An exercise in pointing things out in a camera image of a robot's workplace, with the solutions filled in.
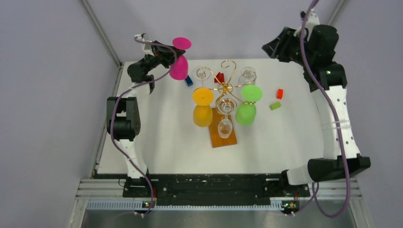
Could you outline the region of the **pink plastic goblet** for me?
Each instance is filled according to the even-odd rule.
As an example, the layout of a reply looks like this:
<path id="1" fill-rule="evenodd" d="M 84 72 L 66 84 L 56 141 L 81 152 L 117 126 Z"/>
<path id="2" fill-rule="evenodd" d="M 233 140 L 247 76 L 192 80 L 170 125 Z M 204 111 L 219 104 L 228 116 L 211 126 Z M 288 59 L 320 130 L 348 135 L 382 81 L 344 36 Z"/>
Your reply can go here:
<path id="1" fill-rule="evenodd" d="M 187 50 L 192 46 L 192 42 L 185 37 L 173 39 L 173 46 L 180 50 Z M 188 75 L 188 60 L 183 55 L 179 57 L 174 65 L 171 65 L 170 76 L 175 80 L 184 80 Z"/>

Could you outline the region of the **clear tall flute glass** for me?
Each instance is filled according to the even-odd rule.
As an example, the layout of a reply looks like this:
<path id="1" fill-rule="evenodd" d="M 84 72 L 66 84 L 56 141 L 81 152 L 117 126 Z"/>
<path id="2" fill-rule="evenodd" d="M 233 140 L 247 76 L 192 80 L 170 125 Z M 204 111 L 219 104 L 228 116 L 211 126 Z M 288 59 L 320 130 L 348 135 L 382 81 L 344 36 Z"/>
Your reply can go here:
<path id="1" fill-rule="evenodd" d="M 195 86 L 195 91 L 199 88 L 205 87 L 205 82 L 211 76 L 211 69 L 207 66 L 196 66 L 191 73 L 191 79 L 193 80 L 193 85 Z"/>

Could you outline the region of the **clear short wine glass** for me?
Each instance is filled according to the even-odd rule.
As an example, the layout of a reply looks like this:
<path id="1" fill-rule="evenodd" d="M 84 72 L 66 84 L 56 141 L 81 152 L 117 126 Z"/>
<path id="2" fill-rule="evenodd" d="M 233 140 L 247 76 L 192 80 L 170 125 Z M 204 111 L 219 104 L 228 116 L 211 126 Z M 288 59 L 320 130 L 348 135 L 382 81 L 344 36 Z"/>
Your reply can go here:
<path id="1" fill-rule="evenodd" d="M 252 67 L 244 67 L 240 70 L 240 76 L 238 77 L 238 87 L 247 85 L 255 85 L 256 83 L 256 70 Z"/>

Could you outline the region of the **orange plastic goblet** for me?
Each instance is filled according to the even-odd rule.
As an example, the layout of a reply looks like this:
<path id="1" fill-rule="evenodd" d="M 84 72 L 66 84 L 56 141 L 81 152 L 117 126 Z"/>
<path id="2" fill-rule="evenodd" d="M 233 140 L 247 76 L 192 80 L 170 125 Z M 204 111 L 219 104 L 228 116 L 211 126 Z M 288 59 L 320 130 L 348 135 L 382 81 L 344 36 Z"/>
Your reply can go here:
<path id="1" fill-rule="evenodd" d="M 207 127 L 212 123 L 213 112 L 211 103 L 214 99 L 213 92 L 205 87 L 197 88 L 192 95 L 196 106 L 193 110 L 193 122 L 199 127 Z"/>

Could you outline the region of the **clear stemmed wine glass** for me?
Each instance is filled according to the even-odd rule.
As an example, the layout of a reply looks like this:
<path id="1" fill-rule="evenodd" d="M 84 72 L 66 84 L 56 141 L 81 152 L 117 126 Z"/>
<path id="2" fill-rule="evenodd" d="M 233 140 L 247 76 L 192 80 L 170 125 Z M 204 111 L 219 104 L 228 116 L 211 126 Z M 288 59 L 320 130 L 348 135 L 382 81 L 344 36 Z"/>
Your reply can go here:
<path id="1" fill-rule="evenodd" d="M 216 108 L 223 115 L 218 123 L 218 134 L 221 138 L 227 139 L 233 131 L 233 123 L 229 117 L 236 110 L 237 104 L 231 98 L 222 98 L 218 101 Z"/>

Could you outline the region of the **green plastic goblet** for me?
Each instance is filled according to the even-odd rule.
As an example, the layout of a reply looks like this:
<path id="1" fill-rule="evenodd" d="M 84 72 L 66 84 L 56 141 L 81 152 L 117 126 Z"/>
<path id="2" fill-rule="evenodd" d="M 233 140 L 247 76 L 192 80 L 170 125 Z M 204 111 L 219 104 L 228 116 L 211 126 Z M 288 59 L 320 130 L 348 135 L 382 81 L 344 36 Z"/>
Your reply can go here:
<path id="1" fill-rule="evenodd" d="M 243 126 L 252 125 L 257 113 L 255 103 L 263 97 L 263 92 L 256 85 L 246 85 L 242 89 L 241 95 L 245 101 L 238 106 L 235 114 L 236 122 Z"/>

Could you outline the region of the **gold wire wine glass rack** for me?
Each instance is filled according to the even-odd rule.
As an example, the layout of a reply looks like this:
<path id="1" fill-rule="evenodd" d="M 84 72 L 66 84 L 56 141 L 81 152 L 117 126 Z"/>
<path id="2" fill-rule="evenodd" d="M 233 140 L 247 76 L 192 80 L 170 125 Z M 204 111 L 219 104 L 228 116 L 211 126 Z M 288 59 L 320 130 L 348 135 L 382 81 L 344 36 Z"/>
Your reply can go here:
<path id="1" fill-rule="evenodd" d="M 234 123 L 237 123 L 236 119 L 235 119 L 235 114 L 236 114 L 239 104 L 242 103 L 243 101 L 245 101 L 241 95 L 241 91 L 245 86 L 238 87 L 237 86 L 238 80 L 236 80 L 236 81 L 232 80 L 233 76 L 237 73 L 236 62 L 233 60 L 224 60 L 221 62 L 222 69 L 227 69 L 229 67 L 233 67 L 233 71 L 230 74 L 229 78 L 225 78 L 224 83 L 214 83 L 214 77 L 217 74 L 211 70 L 211 76 L 207 80 L 207 82 L 205 82 L 205 84 L 204 84 L 205 88 L 210 89 L 214 94 L 214 99 L 213 99 L 213 102 L 211 103 L 211 108 L 212 108 L 212 112 L 213 112 L 213 120 L 212 120 L 212 123 L 209 126 L 207 126 L 209 129 L 212 148 L 236 145 L 238 142 L 235 131 L 234 131 Z M 237 104 L 236 110 L 229 117 L 229 119 L 233 123 L 233 131 L 230 134 L 229 138 L 227 138 L 227 139 L 221 138 L 218 134 L 218 123 L 221 120 L 221 118 L 223 117 L 223 115 L 218 112 L 216 105 L 217 105 L 218 101 L 222 98 L 231 98 Z"/>

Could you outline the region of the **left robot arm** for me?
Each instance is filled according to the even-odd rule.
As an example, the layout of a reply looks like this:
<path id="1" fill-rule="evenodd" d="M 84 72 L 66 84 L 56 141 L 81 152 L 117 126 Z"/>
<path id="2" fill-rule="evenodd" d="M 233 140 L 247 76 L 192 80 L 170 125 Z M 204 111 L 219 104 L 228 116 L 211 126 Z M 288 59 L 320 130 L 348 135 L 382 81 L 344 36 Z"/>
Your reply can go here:
<path id="1" fill-rule="evenodd" d="M 145 55 L 142 59 L 127 67 L 127 74 L 132 82 L 131 87 L 119 96 L 107 99 L 107 132 L 115 148 L 123 155 L 128 165 L 127 176 L 136 179 L 143 177 L 134 184 L 134 190 L 140 196 L 152 192 L 152 183 L 147 176 L 147 166 L 140 166 L 139 154 L 135 151 L 135 138 L 141 130 L 141 117 L 137 92 L 145 88 L 152 93 L 157 79 L 150 71 L 163 66 L 168 73 L 180 66 L 186 48 L 164 45 L 158 41 L 143 44 Z"/>

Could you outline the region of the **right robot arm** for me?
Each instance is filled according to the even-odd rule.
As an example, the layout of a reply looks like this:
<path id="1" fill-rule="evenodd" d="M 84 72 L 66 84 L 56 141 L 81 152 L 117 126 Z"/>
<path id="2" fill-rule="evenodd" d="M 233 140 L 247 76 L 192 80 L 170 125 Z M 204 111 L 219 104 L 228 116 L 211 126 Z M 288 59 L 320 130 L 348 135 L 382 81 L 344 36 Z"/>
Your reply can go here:
<path id="1" fill-rule="evenodd" d="M 316 25 L 306 29 L 304 79 L 314 98 L 323 134 L 324 150 L 306 165 L 284 170 L 279 191 L 291 196 L 298 185 L 352 178 L 371 167 L 362 156 L 352 132 L 346 102 L 347 79 L 344 67 L 333 60 L 339 40 L 337 29 Z"/>

